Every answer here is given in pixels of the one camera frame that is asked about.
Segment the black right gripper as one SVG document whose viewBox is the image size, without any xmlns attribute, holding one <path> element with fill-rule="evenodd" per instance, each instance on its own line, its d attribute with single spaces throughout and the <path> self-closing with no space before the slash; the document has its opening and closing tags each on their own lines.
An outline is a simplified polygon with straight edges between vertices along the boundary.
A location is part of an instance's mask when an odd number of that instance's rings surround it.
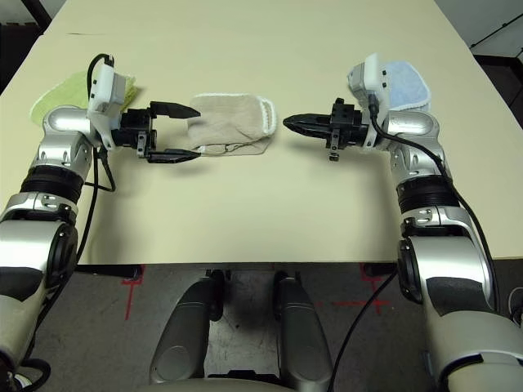
<svg viewBox="0 0 523 392">
<path fill-rule="evenodd" d="M 294 114 L 283 120 L 283 124 L 297 134 L 327 140 L 329 160 L 337 162 L 339 151 L 346 147 L 363 147 L 369 133 L 369 125 L 363 123 L 362 113 L 354 105 L 337 98 L 331 114 Z"/>
</svg>

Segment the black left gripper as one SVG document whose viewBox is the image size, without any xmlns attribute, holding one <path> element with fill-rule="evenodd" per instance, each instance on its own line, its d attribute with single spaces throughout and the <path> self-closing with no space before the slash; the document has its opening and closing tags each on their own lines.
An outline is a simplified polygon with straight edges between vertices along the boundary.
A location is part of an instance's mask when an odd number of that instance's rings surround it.
<svg viewBox="0 0 523 392">
<path fill-rule="evenodd" d="M 136 151 L 139 158 L 148 163 L 183 163 L 200 157 L 200 153 L 185 149 L 154 150 L 156 130 L 153 120 L 157 116 L 187 119 L 197 118 L 200 112 L 178 103 L 151 101 L 147 109 L 129 109 L 121 115 L 117 129 L 113 130 L 113 142 L 118 147 L 128 147 Z"/>
</svg>

